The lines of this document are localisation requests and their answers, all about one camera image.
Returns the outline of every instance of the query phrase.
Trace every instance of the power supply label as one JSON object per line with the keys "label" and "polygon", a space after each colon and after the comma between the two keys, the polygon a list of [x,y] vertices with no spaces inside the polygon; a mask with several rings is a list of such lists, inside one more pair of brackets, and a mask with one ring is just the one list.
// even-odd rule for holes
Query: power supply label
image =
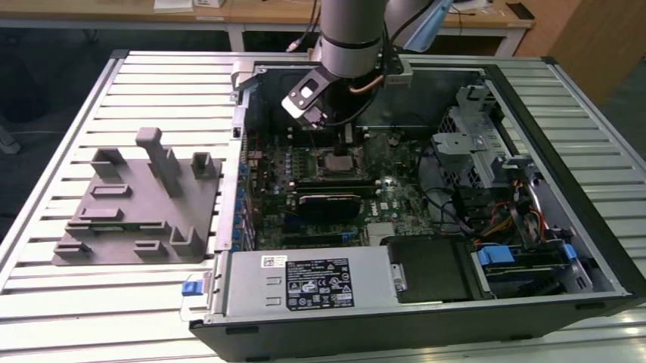
{"label": "power supply label", "polygon": [[287,308],[299,312],[354,306],[347,259],[287,261]]}

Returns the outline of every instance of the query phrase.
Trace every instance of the metal panel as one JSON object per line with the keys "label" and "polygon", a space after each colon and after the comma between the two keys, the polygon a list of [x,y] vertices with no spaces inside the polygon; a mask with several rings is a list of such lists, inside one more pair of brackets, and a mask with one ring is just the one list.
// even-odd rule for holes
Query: metal panel
{"label": "metal panel", "polygon": [[[584,103],[573,103],[570,95],[578,101],[582,100],[577,91],[566,87],[550,67],[537,58],[525,60],[420,55],[410,58],[421,63],[481,62],[498,64],[504,68],[518,93],[532,104],[529,109],[556,142],[557,150],[574,170],[600,212],[608,218],[622,245],[641,271],[646,271],[644,169],[630,157],[630,147],[609,131],[598,115],[589,111],[593,106],[584,107]],[[207,95],[214,96],[214,99],[227,96],[230,75],[226,71],[233,66],[230,62],[238,59],[290,61],[303,58],[282,54],[134,51],[126,59],[123,72],[113,79],[114,85],[103,87],[99,82],[98,94],[103,92],[109,97],[141,97],[135,98],[137,101],[113,98],[109,102],[131,102],[134,106],[110,107],[105,104],[99,107],[103,97],[98,98],[94,108],[97,115],[91,113],[81,121],[81,136],[69,136],[75,142],[71,151],[63,155],[61,169],[57,165],[51,166],[57,173],[53,185],[42,200],[35,198],[30,207],[34,207],[35,215],[27,219],[28,213],[22,213],[23,219],[30,222],[23,232],[24,244],[15,250],[7,250],[11,264],[0,273],[0,277],[11,274],[0,295],[3,362],[221,362],[214,352],[193,338],[178,314],[182,278],[209,271],[213,260],[193,265],[67,268],[51,266],[49,261],[57,238],[62,235],[65,223],[87,187],[91,173],[87,162],[97,146],[121,146],[126,157],[146,157],[129,139],[139,127],[158,126],[169,135],[165,136],[165,142],[181,145],[174,149],[178,157],[187,157],[195,151],[207,151],[214,157],[226,160],[227,136],[234,116],[231,103],[227,104],[221,98],[222,102],[205,101],[214,102],[205,106],[191,106],[195,103],[171,106],[187,101],[149,96]],[[150,106],[151,100],[159,106]],[[213,231],[215,226],[218,216],[214,217]],[[214,241],[215,237],[211,237],[210,246]],[[7,249],[7,246],[10,244],[6,240],[3,248]],[[189,307],[198,312],[205,304],[198,297],[191,300]],[[536,363],[644,361],[646,343],[637,339],[644,337],[646,314],[644,308],[640,308],[613,317],[582,321],[536,340],[406,349],[295,361],[462,361],[466,356],[492,363],[521,360]]]}
{"label": "metal panel", "polygon": [[213,106],[231,105],[229,95],[109,95],[103,106]]}

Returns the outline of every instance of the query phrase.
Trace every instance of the slotted metal surface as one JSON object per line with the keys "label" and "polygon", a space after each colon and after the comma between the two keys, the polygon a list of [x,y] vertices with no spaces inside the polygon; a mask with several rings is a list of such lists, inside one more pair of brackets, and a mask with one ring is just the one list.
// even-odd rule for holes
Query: slotted metal surface
{"label": "slotted metal surface", "polygon": [[[97,147],[119,147],[125,157],[146,157],[135,147],[135,133],[139,127],[157,126],[166,132],[163,143],[174,146],[179,158],[209,151],[226,163],[235,112],[229,97],[230,71],[237,60],[254,59],[295,58],[281,54],[131,52],[126,60],[110,62],[0,247],[7,261],[0,273],[3,362],[219,361],[193,337],[179,313],[181,282],[209,271],[213,260],[191,265],[55,267],[50,259],[94,174],[89,162]],[[598,211],[641,271],[646,271],[644,166],[608,121],[573,93],[573,85],[557,77],[558,69],[538,59],[412,59],[417,63],[477,61],[501,66]],[[518,135],[513,130],[510,133],[524,151]],[[217,227],[214,213],[213,231]],[[205,306],[206,300],[198,296],[185,308],[199,316]],[[536,340],[298,361],[644,361],[646,343],[638,338],[645,335],[642,308],[589,319]]]}

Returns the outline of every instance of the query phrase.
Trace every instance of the gray plastic part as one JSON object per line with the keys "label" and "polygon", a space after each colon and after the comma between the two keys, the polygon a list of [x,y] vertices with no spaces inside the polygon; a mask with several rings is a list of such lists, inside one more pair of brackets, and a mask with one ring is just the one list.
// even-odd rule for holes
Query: gray plastic part
{"label": "gray plastic part", "polygon": [[162,242],[158,240],[137,240],[134,251],[143,259],[163,257],[169,254]]}
{"label": "gray plastic part", "polygon": [[175,197],[181,194],[178,178],[182,169],[171,149],[165,149],[161,143],[162,130],[157,127],[143,127],[139,129],[135,143],[141,146],[151,158],[151,171],[159,177],[165,185],[169,196]]}
{"label": "gray plastic part", "polygon": [[98,174],[57,245],[55,265],[205,259],[222,162],[206,153],[178,160],[161,137],[159,129],[139,130],[137,142],[151,161],[126,160],[118,149],[98,150]]}

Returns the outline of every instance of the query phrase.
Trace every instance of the floor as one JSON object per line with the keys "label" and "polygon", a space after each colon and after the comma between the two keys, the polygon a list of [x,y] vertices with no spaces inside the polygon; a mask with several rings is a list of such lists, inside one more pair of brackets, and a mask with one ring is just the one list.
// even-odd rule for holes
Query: floor
{"label": "floor", "polygon": [[[0,29],[0,56],[18,56],[26,63],[49,103],[49,113],[32,122],[10,123],[0,116],[0,124],[23,145],[18,155],[0,154],[0,241],[113,50],[230,50],[229,38],[222,32],[139,31],[133,37],[131,32],[103,30],[97,37],[98,42],[89,43],[81,30]],[[283,51],[293,37],[285,33],[257,33],[247,40],[247,48],[251,51]],[[646,131],[641,125],[646,120],[645,99],[646,63],[641,63],[602,111],[642,157],[646,157],[646,143],[642,142]]]}

